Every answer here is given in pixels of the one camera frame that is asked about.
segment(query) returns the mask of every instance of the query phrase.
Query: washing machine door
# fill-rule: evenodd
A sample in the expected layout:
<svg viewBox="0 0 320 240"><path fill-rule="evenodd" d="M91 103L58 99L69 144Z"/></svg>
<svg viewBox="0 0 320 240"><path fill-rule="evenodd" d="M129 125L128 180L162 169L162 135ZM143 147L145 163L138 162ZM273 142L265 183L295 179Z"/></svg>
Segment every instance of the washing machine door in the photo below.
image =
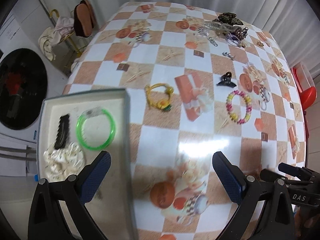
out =
<svg viewBox="0 0 320 240"><path fill-rule="evenodd" d="M30 49L17 49L0 62L0 122L13 130L30 126L47 94L47 72Z"/></svg>

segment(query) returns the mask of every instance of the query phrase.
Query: pink and yellow beaded bracelet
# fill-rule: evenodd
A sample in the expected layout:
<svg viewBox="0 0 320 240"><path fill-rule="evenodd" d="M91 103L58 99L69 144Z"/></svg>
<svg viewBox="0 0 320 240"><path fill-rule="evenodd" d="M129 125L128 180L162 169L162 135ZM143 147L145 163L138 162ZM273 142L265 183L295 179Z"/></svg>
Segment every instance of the pink and yellow beaded bracelet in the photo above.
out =
<svg viewBox="0 0 320 240"><path fill-rule="evenodd" d="M233 112L232 99L235 95L241 96L244 99L245 104L247 106L245 117L243 119L239 119L238 115ZM236 122L238 124L243 124L243 123L246 123L249 121L250 116L251 116L251 111L252 111L251 98L243 91L235 90L235 91L231 92L227 97L226 107L227 107L227 111L230 115L231 120L233 120L234 122Z"/></svg>

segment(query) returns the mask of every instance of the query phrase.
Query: table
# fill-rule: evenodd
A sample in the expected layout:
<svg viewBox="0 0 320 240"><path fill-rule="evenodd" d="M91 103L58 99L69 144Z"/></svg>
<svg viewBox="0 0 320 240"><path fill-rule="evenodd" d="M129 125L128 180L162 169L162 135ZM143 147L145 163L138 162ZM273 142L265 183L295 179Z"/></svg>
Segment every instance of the table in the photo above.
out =
<svg viewBox="0 0 320 240"><path fill-rule="evenodd" d="M217 237L237 205L212 168L216 151L256 178L263 168L278 172L280 162L304 165L302 108L278 44L269 33L244 23L249 28L245 48L224 38L217 39L215 47L198 30L217 15L176 3L126 3L94 36L65 87L64 94L127 88L140 239ZM226 111L234 89L216 86L228 71L237 84L234 89L252 99L251 118L242 125L231 121ZM171 111L148 107L144 88L155 83L174 88ZM165 96L164 88L151 92L154 100ZM235 97L232 104L244 117L244 101ZM258 204L247 233L261 208Z"/></svg>

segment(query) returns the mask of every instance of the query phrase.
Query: beaded bracelet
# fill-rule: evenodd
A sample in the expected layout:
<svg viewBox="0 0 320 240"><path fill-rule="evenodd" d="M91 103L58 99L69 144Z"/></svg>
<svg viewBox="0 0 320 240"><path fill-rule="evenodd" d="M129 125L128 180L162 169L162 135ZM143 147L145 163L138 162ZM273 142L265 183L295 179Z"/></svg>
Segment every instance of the beaded bracelet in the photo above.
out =
<svg viewBox="0 0 320 240"><path fill-rule="evenodd" d="M158 102L154 103L150 99L150 92L152 89L157 88L157 87L162 87L162 86L166 87L165 93L169 96L169 98L168 99L161 99ZM173 94L173 87L169 86L166 83L158 83L158 84L154 84L153 86L146 85L144 90L146 92L147 102L150 107L152 107L152 106L156 107L164 112L170 111L170 109L171 109L170 100L171 100L171 96Z"/></svg>
<svg viewBox="0 0 320 240"><path fill-rule="evenodd" d="M231 102L235 95L241 96L244 99L245 104L247 106L245 117L243 119L239 119L238 115L233 112ZM244 93L243 91L235 90L231 92L227 97L226 107L232 121L236 122L237 124L243 124L249 121L252 111L251 98L248 95L246 95L246 93Z"/></svg>

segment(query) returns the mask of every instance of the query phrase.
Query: slipper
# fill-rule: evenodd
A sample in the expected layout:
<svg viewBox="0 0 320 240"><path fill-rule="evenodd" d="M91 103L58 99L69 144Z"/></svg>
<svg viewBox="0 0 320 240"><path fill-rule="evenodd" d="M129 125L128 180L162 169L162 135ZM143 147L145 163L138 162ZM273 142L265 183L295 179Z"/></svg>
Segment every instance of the slipper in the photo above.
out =
<svg viewBox="0 0 320 240"><path fill-rule="evenodd" d="M87 38L92 34L91 16L86 4L80 3L75 7L75 22L73 27L77 36Z"/></svg>
<svg viewBox="0 0 320 240"><path fill-rule="evenodd" d="M83 3L88 7L89 12L90 12L90 17L91 17L92 28L94 28L95 25L97 24L97 20L94 15L94 11L93 11L91 3L88 0L82 0L80 3Z"/></svg>

